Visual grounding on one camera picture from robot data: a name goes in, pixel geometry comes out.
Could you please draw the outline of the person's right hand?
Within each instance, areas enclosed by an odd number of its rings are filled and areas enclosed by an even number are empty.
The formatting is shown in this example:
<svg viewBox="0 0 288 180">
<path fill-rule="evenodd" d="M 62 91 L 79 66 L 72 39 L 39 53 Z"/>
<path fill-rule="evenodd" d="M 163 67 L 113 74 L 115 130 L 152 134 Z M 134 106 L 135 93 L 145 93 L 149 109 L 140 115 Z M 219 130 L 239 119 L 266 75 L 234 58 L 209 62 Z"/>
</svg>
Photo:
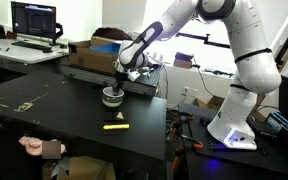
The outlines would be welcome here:
<svg viewBox="0 0 288 180">
<path fill-rule="evenodd" d="M 18 142 L 25 147 L 26 152 L 32 156 L 42 154 L 42 140 L 35 137 L 23 136 Z"/>
</svg>

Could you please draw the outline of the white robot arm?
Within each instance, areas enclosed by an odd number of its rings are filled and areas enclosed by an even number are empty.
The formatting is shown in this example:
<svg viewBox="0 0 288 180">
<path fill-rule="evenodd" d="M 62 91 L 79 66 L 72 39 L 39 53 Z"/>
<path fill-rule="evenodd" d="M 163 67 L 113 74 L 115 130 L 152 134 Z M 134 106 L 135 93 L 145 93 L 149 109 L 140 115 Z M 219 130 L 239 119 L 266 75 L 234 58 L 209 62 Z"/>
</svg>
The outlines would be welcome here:
<svg viewBox="0 0 288 180">
<path fill-rule="evenodd" d="M 131 70 L 148 64 L 144 51 L 151 43 L 172 38 L 195 17 L 206 23 L 224 23 L 237 67 L 228 94 L 207 130 L 228 148 L 255 150 L 255 133 L 246 119 L 260 94 L 279 87 L 281 75 L 252 0 L 174 0 L 160 18 L 135 39 L 121 43 L 113 91 L 122 88 Z"/>
</svg>

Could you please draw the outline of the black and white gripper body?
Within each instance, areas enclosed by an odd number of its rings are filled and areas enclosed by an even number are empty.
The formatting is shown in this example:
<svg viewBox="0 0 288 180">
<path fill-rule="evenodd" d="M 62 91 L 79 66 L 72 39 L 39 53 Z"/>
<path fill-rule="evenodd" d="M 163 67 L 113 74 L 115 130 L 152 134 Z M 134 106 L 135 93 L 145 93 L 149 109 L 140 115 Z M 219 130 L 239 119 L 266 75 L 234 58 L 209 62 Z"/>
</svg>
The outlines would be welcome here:
<svg viewBox="0 0 288 180">
<path fill-rule="evenodd" d="M 131 69 L 125 69 L 119 60 L 116 60 L 113 63 L 113 66 L 115 68 L 114 87 L 121 88 L 126 80 L 134 82 L 140 76 L 140 73 L 137 70 L 132 71 Z"/>
</svg>

